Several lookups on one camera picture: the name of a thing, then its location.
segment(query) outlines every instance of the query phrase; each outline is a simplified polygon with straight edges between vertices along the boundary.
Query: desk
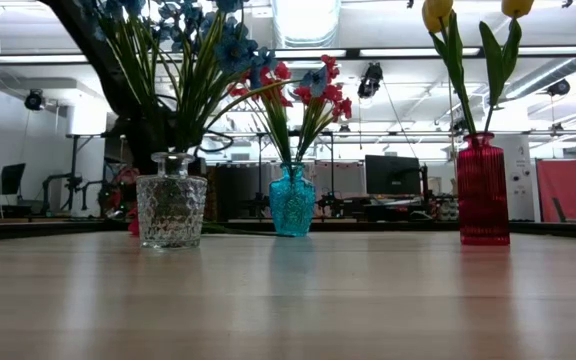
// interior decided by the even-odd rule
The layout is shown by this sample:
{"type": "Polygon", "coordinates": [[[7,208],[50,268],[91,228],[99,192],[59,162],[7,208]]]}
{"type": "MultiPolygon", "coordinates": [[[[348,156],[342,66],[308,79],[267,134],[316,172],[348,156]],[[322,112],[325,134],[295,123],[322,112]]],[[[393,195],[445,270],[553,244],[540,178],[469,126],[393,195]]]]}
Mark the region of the desk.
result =
{"type": "Polygon", "coordinates": [[[576,360],[576,239],[2,240],[0,359],[576,360]]]}

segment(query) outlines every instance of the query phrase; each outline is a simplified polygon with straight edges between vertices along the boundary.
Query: red glass vase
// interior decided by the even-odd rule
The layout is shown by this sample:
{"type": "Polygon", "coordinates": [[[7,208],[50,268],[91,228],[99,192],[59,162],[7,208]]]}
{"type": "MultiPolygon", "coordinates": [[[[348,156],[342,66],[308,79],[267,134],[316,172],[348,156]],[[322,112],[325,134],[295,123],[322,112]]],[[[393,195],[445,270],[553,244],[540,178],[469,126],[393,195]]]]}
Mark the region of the red glass vase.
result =
{"type": "Polygon", "coordinates": [[[491,133],[467,135],[457,157],[459,232],[463,245],[510,245],[504,151],[491,133]]]}

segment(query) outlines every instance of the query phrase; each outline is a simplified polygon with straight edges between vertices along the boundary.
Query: tulip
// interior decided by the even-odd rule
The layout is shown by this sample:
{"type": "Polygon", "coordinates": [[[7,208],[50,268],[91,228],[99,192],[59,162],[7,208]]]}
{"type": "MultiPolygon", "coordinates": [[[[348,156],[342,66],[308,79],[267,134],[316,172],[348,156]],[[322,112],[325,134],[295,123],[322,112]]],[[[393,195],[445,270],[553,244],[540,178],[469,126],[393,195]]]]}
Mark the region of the tulip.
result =
{"type": "Polygon", "coordinates": [[[426,11],[428,15],[432,18],[445,18],[450,15],[452,11],[452,1],[453,0],[426,0],[424,5],[426,6],[426,11]]]}
{"type": "Polygon", "coordinates": [[[501,11],[510,17],[520,18],[527,15],[534,0],[502,0],[501,11]]]}
{"type": "Polygon", "coordinates": [[[428,29],[428,31],[433,34],[441,31],[441,23],[439,22],[439,18],[431,17],[428,15],[426,3],[424,3],[424,6],[421,7],[421,15],[424,19],[424,25],[426,25],[426,29],[428,29]]]}

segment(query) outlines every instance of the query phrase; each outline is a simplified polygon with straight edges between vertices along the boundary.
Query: blue vase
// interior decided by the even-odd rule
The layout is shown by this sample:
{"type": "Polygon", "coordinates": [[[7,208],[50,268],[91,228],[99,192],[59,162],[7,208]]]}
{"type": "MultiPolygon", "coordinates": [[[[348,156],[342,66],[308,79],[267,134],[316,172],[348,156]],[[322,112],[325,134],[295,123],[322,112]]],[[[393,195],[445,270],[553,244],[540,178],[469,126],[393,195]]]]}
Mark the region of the blue vase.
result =
{"type": "Polygon", "coordinates": [[[283,178],[270,184],[270,211],[280,235],[306,236],[315,212],[315,186],[303,177],[304,164],[281,164],[283,178]]]}

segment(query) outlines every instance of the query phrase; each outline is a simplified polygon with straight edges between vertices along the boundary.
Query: glass vase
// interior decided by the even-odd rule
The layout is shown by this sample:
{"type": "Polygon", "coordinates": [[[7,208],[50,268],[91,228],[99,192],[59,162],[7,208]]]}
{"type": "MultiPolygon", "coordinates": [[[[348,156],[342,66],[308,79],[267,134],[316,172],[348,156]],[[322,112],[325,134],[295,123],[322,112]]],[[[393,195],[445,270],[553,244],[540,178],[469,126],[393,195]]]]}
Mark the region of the glass vase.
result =
{"type": "Polygon", "coordinates": [[[315,211],[315,186],[303,177],[304,164],[282,164],[283,177],[270,184],[270,211],[280,235],[306,236],[315,211]]]}
{"type": "Polygon", "coordinates": [[[194,157],[184,153],[155,153],[157,175],[137,178],[139,238],[144,248],[199,246],[207,181],[188,176],[194,157]]]}
{"type": "Polygon", "coordinates": [[[457,157],[459,231],[463,245],[509,245],[504,151],[491,133],[467,135],[457,157]]]}

